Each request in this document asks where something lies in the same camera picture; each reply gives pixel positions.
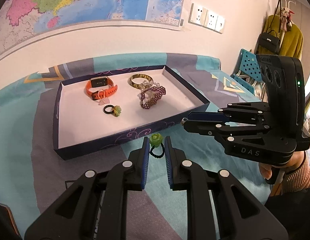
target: electrical outlet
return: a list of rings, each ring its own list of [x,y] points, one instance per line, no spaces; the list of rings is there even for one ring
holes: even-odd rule
[[[215,31],[219,33],[224,33],[224,28],[225,28],[225,18],[219,15],[217,17]]]
[[[209,28],[209,29],[215,30],[217,17],[218,17],[217,13],[215,13],[213,11],[208,11],[204,26]]]
[[[203,8],[203,6],[193,3],[189,22],[204,26],[206,14],[207,9]]]

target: orange smartwatch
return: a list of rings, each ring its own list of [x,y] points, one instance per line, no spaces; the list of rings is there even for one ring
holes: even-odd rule
[[[96,92],[90,92],[90,88],[103,87],[109,85],[110,88],[98,90]],[[117,85],[114,86],[114,82],[109,77],[96,77],[91,78],[86,84],[86,93],[92,100],[98,100],[107,98],[117,91]]]

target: map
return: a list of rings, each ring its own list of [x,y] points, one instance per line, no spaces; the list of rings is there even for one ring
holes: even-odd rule
[[[63,26],[129,20],[179,26],[184,0],[6,0],[0,10],[0,54]]]

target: pink knit sleeve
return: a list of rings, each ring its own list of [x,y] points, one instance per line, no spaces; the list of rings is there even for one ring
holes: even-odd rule
[[[310,165],[305,156],[303,164],[294,172],[284,176],[282,194],[310,187]]]

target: black handbag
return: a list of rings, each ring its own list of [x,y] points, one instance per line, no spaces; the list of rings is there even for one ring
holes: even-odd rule
[[[272,22],[270,24],[270,27],[268,28],[266,33],[261,33],[258,38],[258,45],[262,46],[263,48],[268,49],[269,51],[273,52],[274,54],[279,54],[280,49],[280,39],[279,39],[279,32],[280,32],[280,21],[279,21],[279,29],[278,34],[276,31],[271,30],[272,23],[274,21],[278,6],[280,5],[280,15],[282,13],[282,2],[281,0],[278,0],[276,11],[274,13],[274,17],[272,19]]]

